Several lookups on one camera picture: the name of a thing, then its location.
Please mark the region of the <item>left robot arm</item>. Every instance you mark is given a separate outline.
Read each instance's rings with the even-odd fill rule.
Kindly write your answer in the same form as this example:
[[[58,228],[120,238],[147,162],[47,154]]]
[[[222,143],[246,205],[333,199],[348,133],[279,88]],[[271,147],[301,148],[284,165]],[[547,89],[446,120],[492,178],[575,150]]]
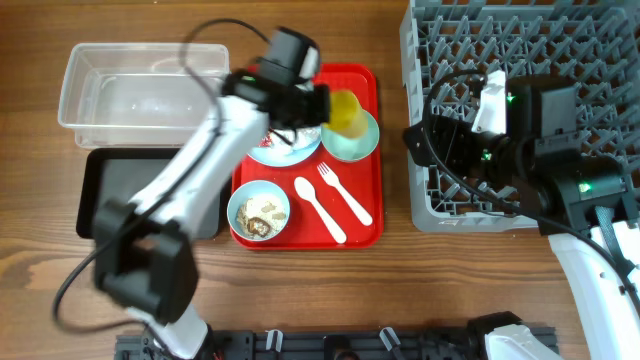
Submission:
[[[161,173],[130,200],[107,201],[93,222],[96,288],[130,310],[176,359],[215,353],[210,327],[192,304],[199,279],[192,243],[210,203],[268,130],[329,119],[329,88],[312,77],[239,70],[212,102],[213,119]]]

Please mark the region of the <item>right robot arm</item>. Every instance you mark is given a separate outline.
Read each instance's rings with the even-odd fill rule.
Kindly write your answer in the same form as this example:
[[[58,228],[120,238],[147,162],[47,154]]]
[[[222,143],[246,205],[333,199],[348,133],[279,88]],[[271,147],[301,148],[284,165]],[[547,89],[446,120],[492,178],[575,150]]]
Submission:
[[[586,156],[571,80],[467,72],[473,123],[425,108],[405,129],[413,162],[435,165],[472,196],[480,182],[510,186],[514,214],[533,219],[569,282],[590,355],[639,355],[639,205],[632,178],[611,156]]]

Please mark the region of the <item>red snack wrapper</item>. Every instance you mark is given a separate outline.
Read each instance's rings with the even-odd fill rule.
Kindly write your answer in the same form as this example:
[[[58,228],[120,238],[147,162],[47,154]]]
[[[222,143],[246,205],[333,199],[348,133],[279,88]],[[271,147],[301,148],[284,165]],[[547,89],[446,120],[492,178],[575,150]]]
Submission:
[[[260,141],[260,143],[258,144],[258,146],[260,148],[270,148],[273,144],[272,138],[271,138],[271,133],[267,133],[265,135],[265,137]]]

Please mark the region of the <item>white napkin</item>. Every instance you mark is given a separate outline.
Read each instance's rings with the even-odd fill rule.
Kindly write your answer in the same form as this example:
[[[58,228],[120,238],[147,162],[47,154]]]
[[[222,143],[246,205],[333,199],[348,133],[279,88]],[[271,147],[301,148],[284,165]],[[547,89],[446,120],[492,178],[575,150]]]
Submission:
[[[288,154],[313,144],[320,137],[318,127],[297,130],[275,130],[271,133],[272,150]]]

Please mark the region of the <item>yellow plastic cup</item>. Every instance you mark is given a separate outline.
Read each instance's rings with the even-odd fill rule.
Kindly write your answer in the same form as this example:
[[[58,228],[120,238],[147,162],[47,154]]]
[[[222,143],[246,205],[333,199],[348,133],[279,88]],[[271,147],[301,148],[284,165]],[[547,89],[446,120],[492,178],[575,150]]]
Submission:
[[[345,138],[356,139],[368,131],[365,111],[356,95],[349,90],[330,93],[329,121],[325,127]]]

